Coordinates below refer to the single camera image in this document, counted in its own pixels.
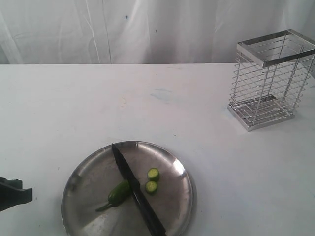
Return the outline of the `black knife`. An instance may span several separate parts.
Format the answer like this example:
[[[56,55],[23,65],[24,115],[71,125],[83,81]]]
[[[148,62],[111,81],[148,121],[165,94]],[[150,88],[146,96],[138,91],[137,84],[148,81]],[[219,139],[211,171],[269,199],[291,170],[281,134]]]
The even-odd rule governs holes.
[[[111,150],[114,154],[116,164],[122,177],[129,182],[132,191],[132,197],[151,235],[165,236],[166,235],[165,227],[163,226],[158,216],[154,212],[153,208],[149,204],[148,200],[146,199],[145,195],[141,191],[140,183],[133,174],[124,156],[122,155],[122,153],[119,151],[115,144],[111,145]]]

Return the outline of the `green chili slice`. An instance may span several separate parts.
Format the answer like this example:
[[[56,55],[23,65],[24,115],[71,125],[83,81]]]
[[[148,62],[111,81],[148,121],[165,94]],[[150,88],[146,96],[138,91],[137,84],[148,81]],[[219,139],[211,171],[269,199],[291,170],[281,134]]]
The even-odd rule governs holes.
[[[157,168],[150,168],[147,172],[147,178],[149,181],[159,181],[160,173]]]
[[[150,195],[155,194],[157,189],[158,189],[157,182],[150,180],[150,181],[145,183],[145,191],[148,194],[150,194]]]

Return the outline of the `round steel plate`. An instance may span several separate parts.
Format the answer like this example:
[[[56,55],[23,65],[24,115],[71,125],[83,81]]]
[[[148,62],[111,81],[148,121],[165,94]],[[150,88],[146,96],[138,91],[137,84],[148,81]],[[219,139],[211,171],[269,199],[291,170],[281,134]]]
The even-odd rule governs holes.
[[[166,149],[142,141],[116,143],[144,188],[147,173],[157,168],[157,191],[146,198],[169,236],[181,236],[189,224],[194,192],[182,163]],[[135,201],[99,212],[109,193],[123,181],[110,146],[88,156],[71,174],[62,198],[61,214],[69,236],[148,236]]]

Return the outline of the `green chili slice upper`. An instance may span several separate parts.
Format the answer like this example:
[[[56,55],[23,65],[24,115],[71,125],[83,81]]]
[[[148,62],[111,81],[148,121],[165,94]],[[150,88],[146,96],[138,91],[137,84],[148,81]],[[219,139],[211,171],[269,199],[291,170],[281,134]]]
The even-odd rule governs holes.
[[[159,181],[160,173],[157,168],[150,168],[147,172],[147,178],[149,181]]]

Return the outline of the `green chili slice lower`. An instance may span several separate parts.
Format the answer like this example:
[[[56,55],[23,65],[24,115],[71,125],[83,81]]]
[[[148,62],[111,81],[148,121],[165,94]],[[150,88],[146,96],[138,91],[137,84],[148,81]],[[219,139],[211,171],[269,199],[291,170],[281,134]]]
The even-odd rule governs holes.
[[[157,182],[150,180],[150,181],[145,183],[145,191],[148,194],[150,194],[150,195],[155,194],[157,189],[158,189]]]

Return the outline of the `white backdrop curtain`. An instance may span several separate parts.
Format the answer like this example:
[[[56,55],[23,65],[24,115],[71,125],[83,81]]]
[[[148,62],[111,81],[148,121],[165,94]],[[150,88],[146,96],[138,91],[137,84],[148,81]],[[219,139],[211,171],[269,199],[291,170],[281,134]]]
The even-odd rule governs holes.
[[[2,64],[233,62],[240,41],[315,36],[312,0],[3,0]]]

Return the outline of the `green chili pepper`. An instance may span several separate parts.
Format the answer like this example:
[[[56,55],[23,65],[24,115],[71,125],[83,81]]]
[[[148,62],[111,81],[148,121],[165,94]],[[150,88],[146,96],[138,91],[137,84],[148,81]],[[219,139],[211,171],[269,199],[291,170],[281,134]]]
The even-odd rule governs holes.
[[[110,207],[117,207],[131,195],[131,188],[127,180],[119,183],[108,195],[107,203],[97,208],[96,212],[105,211]]]

